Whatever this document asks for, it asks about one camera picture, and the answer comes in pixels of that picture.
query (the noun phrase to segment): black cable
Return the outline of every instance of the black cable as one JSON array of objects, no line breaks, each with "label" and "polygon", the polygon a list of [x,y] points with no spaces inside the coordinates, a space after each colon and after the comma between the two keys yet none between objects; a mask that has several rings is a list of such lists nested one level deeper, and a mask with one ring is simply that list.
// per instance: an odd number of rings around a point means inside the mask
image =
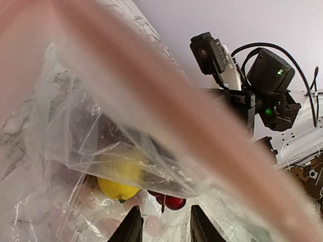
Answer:
[{"label": "black cable", "polygon": [[[310,93],[310,88],[309,88],[308,81],[307,81],[307,79],[306,79],[306,77],[305,77],[305,75],[304,75],[301,67],[299,66],[299,64],[295,61],[295,59],[285,49],[281,48],[278,45],[271,44],[271,43],[264,43],[264,42],[251,43],[251,44],[247,44],[247,45],[244,45],[242,47],[237,48],[236,50],[234,50],[232,52],[231,56],[234,57],[237,53],[239,53],[239,52],[241,52],[241,51],[243,51],[245,49],[248,49],[248,48],[262,47],[262,46],[274,48],[274,49],[277,49],[277,50],[281,51],[282,53],[284,53],[291,60],[291,62],[294,64],[294,66],[298,70],[301,78],[303,79],[303,82],[304,82],[304,85],[306,87],[307,92]],[[317,119],[316,119],[316,116],[315,116],[314,100],[313,100],[312,95],[309,95],[309,102],[311,104],[313,124],[314,124],[314,127],[316,128],[317,127]]]},{"label": "black cable", "polygon": [[313,89],[313,86],[314,86],[314,85],[315,85],[315,83],[316,83],[317,76],[318,76],[318,67],[315,67],[315,71],[314,71],[314,79],[313,79],[313,82],[312,82],[312,84],[311,84],[311,86],[310,86],[310,90],[312,90],[312,89]]},{"label": "black cable", "polygon": [[234,57],[232,58],[232,60],[233,60],[234,64],[236,65],[236,68],[237,68],[237,70],[239,72],[240,78],[242,80],[242,86],[244,86],[246,81],[247,81],[246,75],[242,73],[241,68],[240,68],[237,60]]},{"label": "black cable", "polygon": [[[314,89],[315,89],[315,93],[317,93],[317,85],[316,85],[316,78],[318,75],[318,67],[315,68],[315,72],[314,72]],[[316,123],[318,121],[318,114],[319,114],[319,103],[318,103],[318,94],[316,94]]]}]

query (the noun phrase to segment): white wall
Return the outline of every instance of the white wall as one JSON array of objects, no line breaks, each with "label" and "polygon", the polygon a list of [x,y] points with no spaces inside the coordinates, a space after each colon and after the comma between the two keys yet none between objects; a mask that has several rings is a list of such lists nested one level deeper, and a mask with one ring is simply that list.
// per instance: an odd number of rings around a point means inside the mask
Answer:
[{"label": "white wall", "polygon": [[[321,67],[323,77],[322,0],[133,1],[199,86],[207,85],[210,79],[199,70],[189,44],[191,37],[207,31],[230,50],[257,41],[278,44],[299,62],[309,82],[315,66]],[[242,63],[247,53],[239,54],[238,61]],[[323,88],[323,80],[318,82]],[[290,89],[304,89],[299,75]]]}]

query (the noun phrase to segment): red cherry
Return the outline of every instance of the red cherry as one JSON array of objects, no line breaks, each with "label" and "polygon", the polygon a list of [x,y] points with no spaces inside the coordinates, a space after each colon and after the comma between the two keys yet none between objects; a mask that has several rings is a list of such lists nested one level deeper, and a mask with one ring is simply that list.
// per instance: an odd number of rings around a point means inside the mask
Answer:
[{"label": "red cherry", "polygon": [[161,196],[160,193],[157,193],[157,192],[153,192],[153,191],[150,191],[150,190],[147,190],[149,194],[153,195],[154,197],[159,197]]},{"label": "red cherry", "polygon": [[163,204],[164,203],[164,197],[165,195],[161,195],[159,197],[156,197],[156,201],[159,203],[159,204]]},{"label": "red cherry", "polygon": [[179,210],[185,206],[186,199],[167,196],[165,204],[171,210]]}]

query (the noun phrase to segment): cherry stem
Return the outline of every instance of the cherry stem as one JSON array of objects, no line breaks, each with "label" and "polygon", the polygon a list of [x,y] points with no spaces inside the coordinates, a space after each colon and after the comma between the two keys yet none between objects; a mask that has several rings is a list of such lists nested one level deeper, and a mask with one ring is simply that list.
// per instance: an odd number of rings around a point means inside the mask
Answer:
[{"label": "cherry stem", "polygon": [[166,196],[164,195],[163,204],[161,205],[161,213],[164,213],[165,211],[165,203],[166,203]]}]

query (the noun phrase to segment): green led light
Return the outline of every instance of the green led light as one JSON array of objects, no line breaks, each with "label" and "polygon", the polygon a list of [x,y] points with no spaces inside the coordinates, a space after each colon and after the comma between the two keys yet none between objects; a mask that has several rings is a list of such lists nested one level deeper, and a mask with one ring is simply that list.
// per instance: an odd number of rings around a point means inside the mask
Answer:
[{"label": "green led light", "polygon": [[265,110],[265,114],[266,115],[268,115],[268,116],[271,116],[271,115],[273,115],[273,111],[270,109],[270,108],[267,108],[266,110]]},{"label": "green led light", "polygon": [[284,70],[280,69],[280,70],[277,72],[277,75],[281,76],[281,75],[283,75],[283,72],[284,72]]}]

